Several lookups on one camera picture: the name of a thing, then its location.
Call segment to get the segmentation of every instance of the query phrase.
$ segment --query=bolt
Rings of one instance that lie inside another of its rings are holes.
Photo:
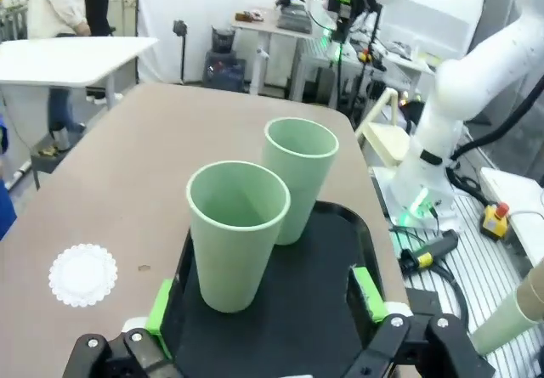
[[[400,327],[403,324],[404,324],[404,321],[402,321],[400,317],[395,317],[394,319],[391,320],[391,325],[393,327]]]

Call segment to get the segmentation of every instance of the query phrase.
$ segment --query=chair seat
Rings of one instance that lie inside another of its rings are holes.
[[[366,141],[386,166],[398,166],[410,147],[410,136],[402,127],[369,122],[363,127]]]

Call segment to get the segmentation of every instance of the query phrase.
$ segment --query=light green paper cup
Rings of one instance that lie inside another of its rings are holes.
[[[338,152],[338,139],[314,121],[294,117],[269,121],[263,166],[275,172],[291,193],[291,208],[277,245],[290,245],[302,235],[321,186]]]
[[[291,204],[272,171],[244,161],[204,166],[187,183],[190,232],[204,302],[222,313],[257,293]]]

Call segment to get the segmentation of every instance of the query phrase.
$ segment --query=black container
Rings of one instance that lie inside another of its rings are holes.
[[[253,303],[223,314],[201,298],[190,234],[161,326],[189,378],[342,376],[361,352],[346,286],[349,268],[381,280],[369,229],[352,211],[318,201],[301,239],[276,246]]]
[[[232,51],[235,41],[235,31],[219,30],[212,27],[212,51],[214,53],[228,54]]]

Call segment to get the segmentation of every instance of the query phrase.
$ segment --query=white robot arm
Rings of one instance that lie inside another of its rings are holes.
[[[444,62],[406,158],[390,184],[403,210],[451,207],[445,177],[463,122],[544,59],[544,0],[515,0],[521,16],[461,60]]]

